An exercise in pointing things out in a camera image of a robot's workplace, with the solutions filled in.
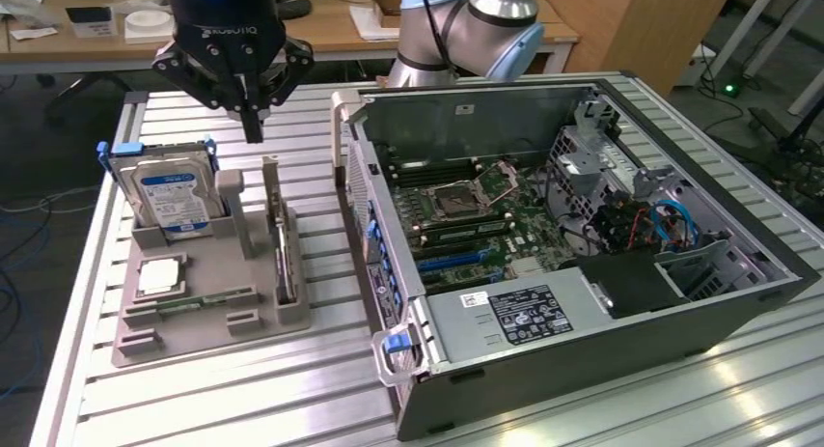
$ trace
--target robotic arm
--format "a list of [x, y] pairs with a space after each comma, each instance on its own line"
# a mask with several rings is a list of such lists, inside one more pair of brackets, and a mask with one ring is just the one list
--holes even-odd
[[535, 0], [403, 0], [400, 8], [388, 86], [453, 83], [449, 64], [503, 82], [529, 67], [543, 39]]
[[[205, 107], [224, 107], [263, 142], [269, 106], [280, 106], [315, 64], [312, 46], [289, 38], [276, 0], [168, 0], [173, 42], [153, 70]], [[285, 64], [272, 66], [280, 51]]]

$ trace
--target gray 3d-printed holder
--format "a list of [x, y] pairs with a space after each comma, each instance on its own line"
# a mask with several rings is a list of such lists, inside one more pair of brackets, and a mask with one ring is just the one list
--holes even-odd
[[[116, 367], [309, 327], [296, 217], [280, 199], [273, 159], [264, 159], [264, 176], [267, 211], [244, 213], [243, 174], [217, 172], [217, 192], [231, 216], [209, 221], [212, 236], [169, 243], [159, 227], [132, 228], [112, 352]], [[159, 293], [141, 292], [140, 270], [167, 259], [179, 262], [176, 285]], [[292, 261], [285, 268], [279, 267], [283, 260]], [[283, 288], [291, 291], [288, 297], [276, 294]]]

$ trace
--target blue hard drive label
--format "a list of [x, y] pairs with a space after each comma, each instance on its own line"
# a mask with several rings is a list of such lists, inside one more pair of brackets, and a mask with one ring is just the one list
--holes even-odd
[[547, 285], [491, 295], [489, 305], [504, 329], [505, 339], [515, 346], [573, 330]]
[[164, 230], [185, 233], [208, 225], [207, 205], [195, 194], [199, 182], [193, 174], [147, 177], [140, 183], [157, 224]]

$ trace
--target wooden cabinet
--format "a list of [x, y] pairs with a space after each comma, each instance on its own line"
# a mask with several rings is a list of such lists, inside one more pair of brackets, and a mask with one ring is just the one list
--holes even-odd
[[632, 70], [667, 95], [727, 0], [548, 0], [580, 33], [565, 72]]

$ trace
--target motherboard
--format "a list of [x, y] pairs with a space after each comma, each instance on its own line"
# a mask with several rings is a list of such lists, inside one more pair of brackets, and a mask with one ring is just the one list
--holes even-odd
[[428, 294], [543, 274], [576, 257], [535, 172], [503, 159], [396, 170], [393, 204]]

